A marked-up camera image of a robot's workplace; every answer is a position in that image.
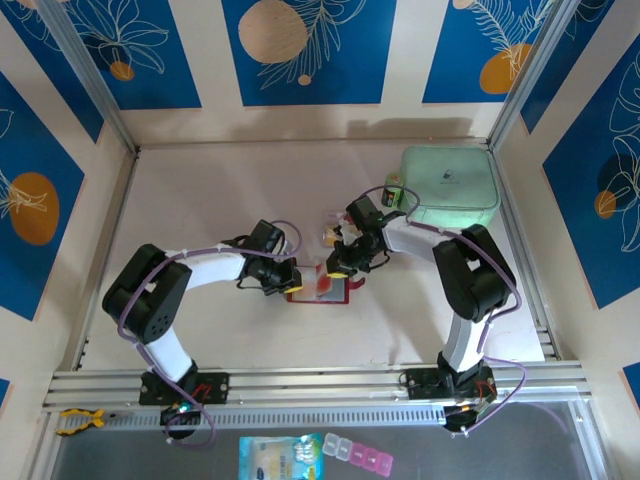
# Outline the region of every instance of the white table surface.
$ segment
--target white table surface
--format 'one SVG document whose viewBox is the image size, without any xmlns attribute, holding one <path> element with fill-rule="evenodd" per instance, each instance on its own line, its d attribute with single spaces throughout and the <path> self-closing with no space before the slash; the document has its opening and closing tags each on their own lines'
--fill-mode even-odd
<svg viewBox="0 0 640 480">
<path fill-rule="evenodd" d="M 344 209 L 383 183 L 399 167 L 403 150 L 417 143 L 236 143 L 143 151 L 100 298 L 142 244 L 168 250 L 211 246 L 250 233 L 261 218 L 299 226 L 300 264 L 326 258 L 331 251 L 321 246 L 323 212 Z M 515 272 L 499 215 L 489 230 Z M 488 355 L 544 360 L 524 301 L 520 311 L 496 322 Z M 351 293 L 348 305 L 290 304 L 223 282 L 189 291 L 174 327 L 200 367 L 361 366 L 435 362 L 451 317 L 435 264 L 396 254 Z M 145 366 L 99 307 L 89 332 L 83 369 Z"/>
</svg>

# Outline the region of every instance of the blue packet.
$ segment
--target blue packet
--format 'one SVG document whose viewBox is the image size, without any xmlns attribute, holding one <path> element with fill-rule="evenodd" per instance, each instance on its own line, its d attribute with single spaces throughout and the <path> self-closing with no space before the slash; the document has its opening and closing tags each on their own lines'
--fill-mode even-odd
<svg viewBox="0 0 640 480">
<path fill-rule="evenodd" d="M 323 480 L 322 435 L 240 438 L 238 480 Z"/>
</svg>

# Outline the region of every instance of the beige circle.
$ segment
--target beige circle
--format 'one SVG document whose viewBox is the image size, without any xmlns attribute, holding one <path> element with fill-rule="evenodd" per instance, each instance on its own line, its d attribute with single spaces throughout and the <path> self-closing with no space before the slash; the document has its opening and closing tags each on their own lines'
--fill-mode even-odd
<svg viewBox="0 0 640 480">
<path fill-rule="evenodd" d="M 307 45 L 302 17 L 282 0 L 260 0 L 240 19 L 240 43 L 260 63 L 282 63 Z"/>
<path fill-rule="evenodd" d="M 464 10 L 465 8 L 469 8 L 471 5 L 476 3 L 476 0 L 452 0 L 452 2 L 453 8 Z"/>
<path fill-rule="evenodd" d="M 19 4 L 24 5 L 27 8 L 30 8 L 31 10 L 35 10 L 36 8 L 36 4 L 34 3 L 35 0 L 16 0 Z M 68 2 L 69 0 L 58 0 L 58 3 L 64 3 L 64 2 Z"/>
<path fill-rule="evenodd" d="M 309 75 L 300 75 L 298 77 L 298 83 L 303 87 L 306 87 L 307 85 L 311 85 L 311 77 Z"/>
</svg>

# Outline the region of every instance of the small bottle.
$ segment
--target small bottle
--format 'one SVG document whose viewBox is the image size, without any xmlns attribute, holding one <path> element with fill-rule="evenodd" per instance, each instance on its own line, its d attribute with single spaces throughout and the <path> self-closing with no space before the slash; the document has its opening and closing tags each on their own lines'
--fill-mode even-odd
<svg viewBox="0 0 640 480">
<path fill-rule="evenodd" d="M 387 185 L 387 188 L 382 191 L 382 204 L 385 207 L 398 208 L 403 190 L 401 188 L 393 188 L 389 185 L 398 185 L 400 187 L 404 186 L 402 174 L 400 172 L 391 172 L 387 175 L 384 184 Z"/>
</svg>

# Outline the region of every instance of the pink pill organizer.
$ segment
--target pink pill organizer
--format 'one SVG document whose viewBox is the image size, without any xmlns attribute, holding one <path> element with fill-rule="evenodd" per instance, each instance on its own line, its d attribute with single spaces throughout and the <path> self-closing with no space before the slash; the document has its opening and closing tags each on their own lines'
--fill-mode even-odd
<svg viewBox="0 0 640 480">
<path fill-rule="evenodd" d="M 385 478 L 391 476 L 393 456 L 379 452 L 375 448 L 354 443 L 347 438 L 341 438 L 333 433 L 327 433 L 322 446 L 322 452 L 343 462 L 349 462 L 354 467 L 377 473 Z"/>
</svg>

